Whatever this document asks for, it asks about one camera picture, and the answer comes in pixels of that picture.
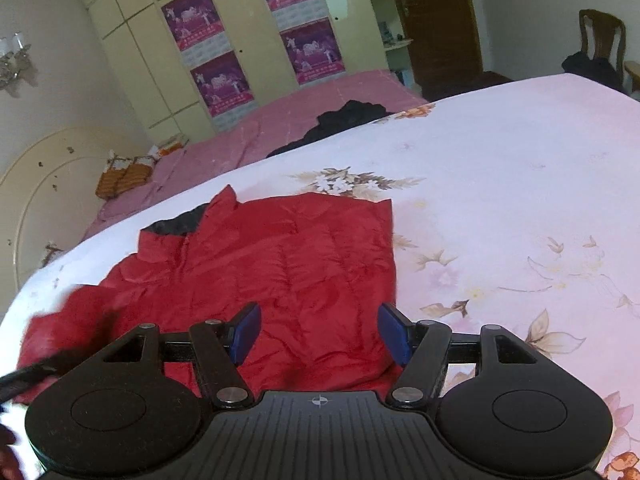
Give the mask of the dark wooden chair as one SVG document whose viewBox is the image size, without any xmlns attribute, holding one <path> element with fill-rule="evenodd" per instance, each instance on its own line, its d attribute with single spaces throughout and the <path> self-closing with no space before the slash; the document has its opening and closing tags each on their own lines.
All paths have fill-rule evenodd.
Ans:
<svg viewBox="0 0 640 480">
<path fill-rule="evenodd" d="M 625 93 L 625 23 L 612 14 L 594 9 L 580 10 L 578 22 L 580 50 L 563 61 L 562 69 Z"/>
</svg>

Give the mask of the white floral bed sheet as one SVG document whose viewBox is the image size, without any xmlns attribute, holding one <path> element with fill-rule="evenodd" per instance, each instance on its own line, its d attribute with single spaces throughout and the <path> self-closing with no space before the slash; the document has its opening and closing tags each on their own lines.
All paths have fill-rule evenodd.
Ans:
<svg viewBox="0 0 640 480">
<path fill-rule="evenodd" d="M 96 284 L 139 231 L 233 188 L 390 200 L 397 303 L 460 332 L 502 325 L 602 396 L 608 479 L 639 474 L 639 104 L 573 75 L 437 102 L 254 162 L 89 238 L 38 271 L 1 325 L 16 367 L 29 319 Z"/>
</svg>

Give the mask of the red puffer jacket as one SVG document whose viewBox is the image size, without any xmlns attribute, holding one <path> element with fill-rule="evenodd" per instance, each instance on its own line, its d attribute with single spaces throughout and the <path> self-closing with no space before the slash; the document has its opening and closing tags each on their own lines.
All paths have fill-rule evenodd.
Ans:
<svg viewBox="0 0 640 480">
<path fill-rule="evenodd" d="M 142 231 L 100 284 L 33 318 L 17 363 L 94 353 L 143 323 L 183 332 L 254 302 L 262 329 L 240 369 L 250 390 L 386 393 L 397 370 L 376 317 L 395 296 L 390 202 L 306 193 L 242 203 L 225 188 L 193 232 Z"/>
</svg>

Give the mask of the purple poster lower right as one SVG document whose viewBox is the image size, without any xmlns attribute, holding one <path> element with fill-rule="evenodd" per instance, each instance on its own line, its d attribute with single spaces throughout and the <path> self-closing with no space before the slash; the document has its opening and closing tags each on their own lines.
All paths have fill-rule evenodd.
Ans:
<svg viewBox="0 0 640 480">
<path fill-rule="evenodd" d="M 327 18 L 284 30 L 280 36 L 301 87 L 346 72 L 332 25 Z"/>
</svg>

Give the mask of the purple poster lower left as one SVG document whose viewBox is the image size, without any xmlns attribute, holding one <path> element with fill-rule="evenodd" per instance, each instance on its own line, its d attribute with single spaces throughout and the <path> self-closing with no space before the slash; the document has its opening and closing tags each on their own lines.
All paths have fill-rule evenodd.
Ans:
<svg viewBox="0 0 640 480">
<path fill-rule="evenodd" d="M 233 51 L 192 68 L 190 74 L 213 118 L 254 102 L 250 85 Z"/>
</svg>

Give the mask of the cream curved headboard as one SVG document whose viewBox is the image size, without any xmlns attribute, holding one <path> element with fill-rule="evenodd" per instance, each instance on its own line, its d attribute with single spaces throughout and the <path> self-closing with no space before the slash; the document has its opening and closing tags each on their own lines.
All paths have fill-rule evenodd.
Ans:
<svg viewBox="0 0 640 480">
<path fill-rule="evenodd" d="M 68 252 L 96 218 L 94 191 L 108 155 L 148 148 L 111 130 L 69 128 L 46 136 L 1 178 L 1 312 L 43 261 Z"/>
</svg>

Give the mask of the brown wooden door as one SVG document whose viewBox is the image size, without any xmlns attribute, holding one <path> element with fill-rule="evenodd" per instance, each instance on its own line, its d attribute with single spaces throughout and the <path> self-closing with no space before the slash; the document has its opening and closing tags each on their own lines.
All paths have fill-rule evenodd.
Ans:
<svg viewBox="0 0 640 480">
<path fill-rule="evenodd" d="M 411 44 L 414 79 L 435 101 L 466 87 L 483 73 L 472 0 L 396 0 Z"/>
</svg>

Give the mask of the black garment on bed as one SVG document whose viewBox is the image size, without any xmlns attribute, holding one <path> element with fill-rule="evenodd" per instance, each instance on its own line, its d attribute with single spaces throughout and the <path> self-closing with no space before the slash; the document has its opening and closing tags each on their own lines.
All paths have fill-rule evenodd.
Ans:
<svg viewBox="0 0 640 480">
<path fill-rule="evenodd" d="M 392 113 L 381 104 L 349 100 L 339 110 L 331 110 L 317 117 L 317 125 L 308 130 L 300 139 L 276 148 L 267 157 L 273 157 L 302 148 L 335 136 L 337 133 L 367 125 L 369 122 L 390 116 Z"/>
</svg>

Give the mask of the cream yellow wardrobe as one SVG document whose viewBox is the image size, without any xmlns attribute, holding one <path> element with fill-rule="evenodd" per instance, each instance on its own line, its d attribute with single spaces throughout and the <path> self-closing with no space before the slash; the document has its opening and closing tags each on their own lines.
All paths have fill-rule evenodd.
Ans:
<svg viewBox="0 0 640 480">
<path fill-rule="evenodd" d="M 308 0 L 277 11 L 266 0 L 213 0 L 224 31 L 184 52 L 163 16 L 169 1 L 82 0 L 108 64 L 153 142 L 174 134 L 205 140 L 298 90 L 388 65 L 372 0 Z M 324 18 L 332 25 L 346 72 L 301 87 L 280 33 Z M 190 70 L 230 51 L 254 102 L 213 118 Z"/>
</svg>

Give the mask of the wall lamp fixture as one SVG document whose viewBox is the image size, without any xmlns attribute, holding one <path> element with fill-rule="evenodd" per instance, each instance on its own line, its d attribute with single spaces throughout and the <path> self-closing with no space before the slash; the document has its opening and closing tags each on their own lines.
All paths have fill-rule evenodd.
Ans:
<svg viewBox="0 0 640 480">
<path fill-rule="evenodd" d="M 37 69 L 30 58 L 30 47 L 22 32 L 1 38 L 1 90 L 11 98 L 18 99 L 20 90 L 27 84 L 37 85 Z"/>
</svg>

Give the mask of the pink quilted blanket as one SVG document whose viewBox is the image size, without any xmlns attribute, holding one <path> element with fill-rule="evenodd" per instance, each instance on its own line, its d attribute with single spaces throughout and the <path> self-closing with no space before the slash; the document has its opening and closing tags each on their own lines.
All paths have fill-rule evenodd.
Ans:
<svg viewBox="0 0 640 480">
<path fill-rule="evenodd" d="M 349 101 L 382 105 L 391 113 L 426 103 L 387 70 L 370 70 L 298 90 L 254 110 L 229 131 L 160 158 L 145 184 L 102 206 L 84 237 L 220 174 L 264 159 L 301 139 L 318 124 L 318 116 L 339 110 Z"/>
</svg>

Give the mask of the purple poster upper left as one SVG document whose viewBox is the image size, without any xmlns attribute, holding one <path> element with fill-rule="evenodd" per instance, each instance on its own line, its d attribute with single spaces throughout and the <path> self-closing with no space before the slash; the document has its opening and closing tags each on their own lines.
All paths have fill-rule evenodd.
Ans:
<svg viewBox="0 0 640 480">
<path fill-rule="evenodd" d="M 224 31 L 213 0 L 171 0 L 162 12 L 181 52 Z"/>
</svg>

